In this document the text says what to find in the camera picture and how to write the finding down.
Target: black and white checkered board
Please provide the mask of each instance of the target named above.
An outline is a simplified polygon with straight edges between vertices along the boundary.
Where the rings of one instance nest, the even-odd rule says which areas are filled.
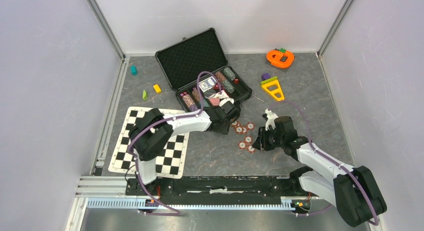
[[[130,144],[129,132],[136,123],[136,120],[142,118],[145,112],[151,110],[150,107],[129,107],[122,125],[121,132],[110,160],[109,171],[125,174],[135,162],[133,156],[127,153]],[[181,114],[182,110],[159,109],[163,114]],[[156,158],[156,173],[158,177],[180,179],[183,176],[184,162],[186,160],[187,143],[189,133],[172,136],[166,143],[163,151]],[[133,167],[128,173],[134,174],[136,168]]]

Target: yellow toy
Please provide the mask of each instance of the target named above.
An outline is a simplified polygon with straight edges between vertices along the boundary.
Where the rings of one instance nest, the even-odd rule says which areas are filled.
[[[275,101],[284,100],[283,90],[281,89],[278,77],[272,77],[260,82],[260,86],[267,92]]]
[[[156,93],[158,93],[158,94],[162,93],[162,90],[161,90],[161,88],[159,87],[159,85],[155,84],[155,85],[153,85],[153,88],[154,88],[154,90],[156,91]]]

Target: black foam lining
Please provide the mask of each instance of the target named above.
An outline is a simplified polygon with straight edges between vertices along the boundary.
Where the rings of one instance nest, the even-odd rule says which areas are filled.
[[[212,72],[227,65],[213,28],[158,51],[156,58],[173,90],[195,81],[202,71]]]

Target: white panel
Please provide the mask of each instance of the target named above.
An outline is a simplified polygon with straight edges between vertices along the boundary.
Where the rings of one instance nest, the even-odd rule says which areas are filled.
[[[356,164],[387,202],[388,231],[423,229],[423,11],[423,0],[355,0],[323,55]]]
[[[0,230],[64,230],[120,60],[86,0],[0,0]]]
[[[127,54],[216,28],[226,52],[316,51],[345,0],[97,0]]]

